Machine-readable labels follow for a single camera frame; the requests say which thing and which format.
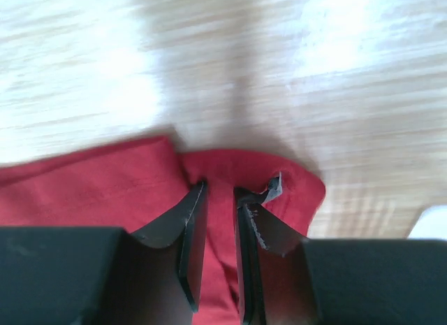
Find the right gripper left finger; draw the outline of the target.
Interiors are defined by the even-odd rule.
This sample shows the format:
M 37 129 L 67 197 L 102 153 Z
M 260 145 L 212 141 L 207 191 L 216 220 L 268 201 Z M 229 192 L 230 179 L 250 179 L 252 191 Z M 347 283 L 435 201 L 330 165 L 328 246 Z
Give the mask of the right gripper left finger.
M 1 229 L 2 324 L 190 324 L 198 311 L 207 184 L 133 233 Z

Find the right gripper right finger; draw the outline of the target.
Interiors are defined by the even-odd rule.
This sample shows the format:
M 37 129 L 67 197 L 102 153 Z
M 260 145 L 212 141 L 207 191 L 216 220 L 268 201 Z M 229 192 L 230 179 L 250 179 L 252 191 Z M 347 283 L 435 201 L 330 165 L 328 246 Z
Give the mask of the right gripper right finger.
M 243 324 L 445 324 L 446 242 L 311 239 L 265 208 L 282 193 L 236 187 Z

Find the dark red t-shirt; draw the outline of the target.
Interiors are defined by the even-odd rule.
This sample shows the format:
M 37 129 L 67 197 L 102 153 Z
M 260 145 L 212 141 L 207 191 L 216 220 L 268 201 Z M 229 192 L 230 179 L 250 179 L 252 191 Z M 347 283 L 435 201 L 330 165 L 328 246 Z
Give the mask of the dark red t-shirt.
M 135 231 L 208 182 L 208 218 L 199 311 L 194 324 L 238 324 L 233 190 L 263 192 L 281 176 L 266 208 L 302 234 L 325 198 L 305 167 L 264 152 L 214 149 L 178 153 L 158 136 L 1 169 L 1 224 L 123 226 Z

